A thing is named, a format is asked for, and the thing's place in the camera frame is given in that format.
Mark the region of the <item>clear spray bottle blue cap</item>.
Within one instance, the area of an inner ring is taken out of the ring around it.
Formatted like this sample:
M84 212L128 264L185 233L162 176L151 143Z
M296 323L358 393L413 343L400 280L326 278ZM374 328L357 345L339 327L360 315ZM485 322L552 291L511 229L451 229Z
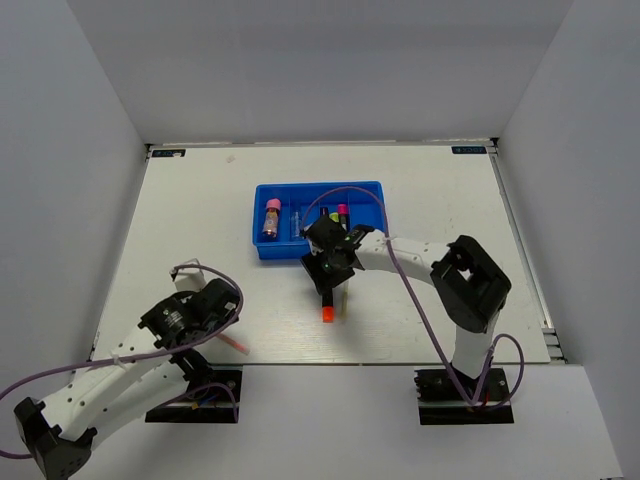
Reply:
M302 208L299 203L291 204L290 215L290 239L294 242L299 242L303 239L301 236L302 226Z

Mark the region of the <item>pink highlighter black body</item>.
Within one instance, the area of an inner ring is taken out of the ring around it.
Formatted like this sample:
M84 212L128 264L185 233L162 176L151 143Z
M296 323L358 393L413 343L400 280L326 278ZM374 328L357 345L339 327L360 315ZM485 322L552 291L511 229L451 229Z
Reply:
M349 209L347 204L339 204L337 207L339 224L345 231L350 229Z

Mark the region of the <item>slim pink highlighter pen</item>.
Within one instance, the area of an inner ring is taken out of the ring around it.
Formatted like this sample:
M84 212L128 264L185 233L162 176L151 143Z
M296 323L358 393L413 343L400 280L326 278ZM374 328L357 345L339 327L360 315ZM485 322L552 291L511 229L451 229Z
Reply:
M243 354L243 355L249 355L250 354L250 349L241 344L240 342L234 340L233 338L227 336L227 335L221 335L220 339L226 343L227 345L229 345L230 347L232 347L234 350L238 351L239 353Z

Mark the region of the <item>orange highlighter black body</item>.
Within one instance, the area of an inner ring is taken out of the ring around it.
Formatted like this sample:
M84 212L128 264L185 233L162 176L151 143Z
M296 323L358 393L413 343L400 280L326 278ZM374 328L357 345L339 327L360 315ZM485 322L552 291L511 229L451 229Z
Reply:
M333 323L335 317L334 297L332 292L323 294L321 297L322 320L324 323Z

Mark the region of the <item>pink-capped marker tube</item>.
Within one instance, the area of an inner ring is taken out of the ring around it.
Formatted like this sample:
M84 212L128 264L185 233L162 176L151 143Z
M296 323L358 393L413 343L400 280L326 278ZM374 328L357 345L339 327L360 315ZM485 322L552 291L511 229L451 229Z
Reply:
M279 219L281 213L281 201L278 198L269 199L266 203L265 219L262 235L266 240L276 240L279 231Z

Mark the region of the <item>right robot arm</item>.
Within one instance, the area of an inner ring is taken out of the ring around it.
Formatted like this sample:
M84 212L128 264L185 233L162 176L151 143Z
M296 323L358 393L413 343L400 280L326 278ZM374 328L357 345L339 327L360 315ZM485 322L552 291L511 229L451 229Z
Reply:
M449 244L390 237L368 225L347 231L323 216L302 231L310 252L301 258L321 295L348 281L358 270L397 273L433 287L456 325L451 384L472 399L488 385L493 332L512 283L474 238Z

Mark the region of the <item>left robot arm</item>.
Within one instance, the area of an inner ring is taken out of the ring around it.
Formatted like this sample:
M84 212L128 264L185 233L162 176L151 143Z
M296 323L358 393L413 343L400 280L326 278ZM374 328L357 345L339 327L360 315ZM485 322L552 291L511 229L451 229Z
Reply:
M69 385L14 409L20 437L47 479L68 479L108 436L183 393L191 399L218 386L194 343L236 322L242 296L222 279L158 302L113 350Z

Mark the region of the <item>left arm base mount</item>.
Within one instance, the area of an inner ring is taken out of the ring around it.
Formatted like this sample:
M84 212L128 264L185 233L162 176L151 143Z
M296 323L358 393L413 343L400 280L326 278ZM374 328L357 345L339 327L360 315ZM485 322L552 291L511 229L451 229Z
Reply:
M243 367L239 365L214 367L202 382L220 383L197 392L193 391L177 402L154 408L146 413L146 423L151 424L236 424L239 419L242 393Z

